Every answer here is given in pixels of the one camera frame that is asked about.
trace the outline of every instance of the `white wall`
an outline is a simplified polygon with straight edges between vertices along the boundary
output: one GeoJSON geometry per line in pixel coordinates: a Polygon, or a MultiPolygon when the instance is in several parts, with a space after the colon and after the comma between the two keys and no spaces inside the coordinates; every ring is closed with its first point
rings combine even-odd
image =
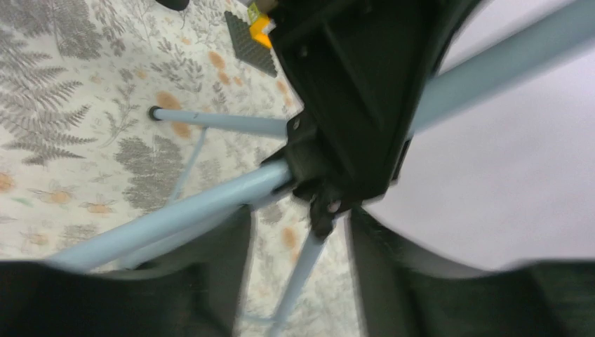
{"type": "MultiPolygon", "coordinates": [[[[446,67],[568,2],[493,1],[455,42],[446,67]]],[[[594,131],[595,46],[416,135],[399,184],[368,210],[479,267],[595,258],[594,131]]]]}

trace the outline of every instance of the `light blue metal leg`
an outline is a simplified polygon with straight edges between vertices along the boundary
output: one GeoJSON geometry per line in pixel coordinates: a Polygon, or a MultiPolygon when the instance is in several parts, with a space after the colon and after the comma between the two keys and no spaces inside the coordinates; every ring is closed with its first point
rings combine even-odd
{"type": "MultiPolygon", "coordinates": [[[[280,198],[285,196],[287,192],[289,191],[269,195],[261,200],[255,200],[254,202],[250,203],[252,211],[256,211],[261,207],[278,201],[280,198]]],[[[153,258],[169,253],[177,247],[182,246],[196,239],[197,237],[200,237],[209,230],[217,227],[237,209],[238,207],[231,207],[229,210],[223,211],[222,213],[215,214],[210,218],[197,222],[195,225],[183,230],[182,232],[144,246],[141,249],[138,249],[121,258],[118,261],[118,267],[121,269],[133,269],[142,263],[147,262],[148,260],[152,260],[153,258]]]]}
{"type": "Polygon", "coordinates": [[[182,194],[182,188],[184,187],[186,180],[188,180],[188,176],[190,176],[190,172],[192,172],[192,167],[194,166],[194,162],[196,162],[196,158],[198,158],[199,153],[203,148],[207,130],[208,130],[208,128],[203,129],[203,132],[201,133],[201,137],[199,138],[199,141],[194,146],[194,150],[192,151],[192,154],[190,155],[190,159],[188,159],[188,162],[186,163],[186,168],[184,168],[184,172],[182,172],[182,174],[178,178],[178,181],[176,182],[175,187],[173,188],[173,191],[171,192],[166,205],[169,205],[169,204],[173,203],[174,201],[178,200],[178,198],[180,197],[180,194],[182,194]]]}
{"type": "Polygon", "coordinates": [[[595,39],[595,1],[575,0],[429,81],[411,124],[418,132],[595,39]]]}
{"type": "Polygon", "coordinates": [[[279,301],[279,305],[272,317],[273,324],[267,334],[268,337],[278,337],[280,335],[323,248],[324,241],[315,237],[314,233],[310,231],[302,246],[300,258],[289,277],[283,298],[279,301]]]}
{"type": "Polygon", "coordinates": [[[262,199],[291,180],[285,161],[266,164],[200,194],[180,200],[46,259],[62,268],[88,272],[169,237],[238,205],[262,199]]]}
{"type": "Polygon", "coordinates": [[[287,121],[285,119],[205,114],[203,112],[167,109],[155,109],[153,117],[164,121],[181,121],[182,123],[200,124],[223,130],[253,133],[274,138],[287,138],[287,121]]]}
{"type": "Polygon", "coordinates": [[[259,325],[269,325],[273,322],[272,318],[269,317],[259,317],[259,316],[255,316],[255,315],[251,315],[248,313],[243,313],[241,314],[241,318],[245,319],[246,321],[250,321],[252,323],[256,323],[259,325]]]}

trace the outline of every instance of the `bolt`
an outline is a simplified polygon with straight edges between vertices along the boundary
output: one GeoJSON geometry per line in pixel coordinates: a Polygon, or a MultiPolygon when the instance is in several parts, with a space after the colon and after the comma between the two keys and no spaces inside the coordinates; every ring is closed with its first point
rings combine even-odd
{"type": "Polygon", "coordinates": [[[337,213],[337,211],[339,211],[339,209],[341,208],[341,201],[337,200],[337,201],[333,201],[328,205],[328,212],[329,213],[337,213]]]}

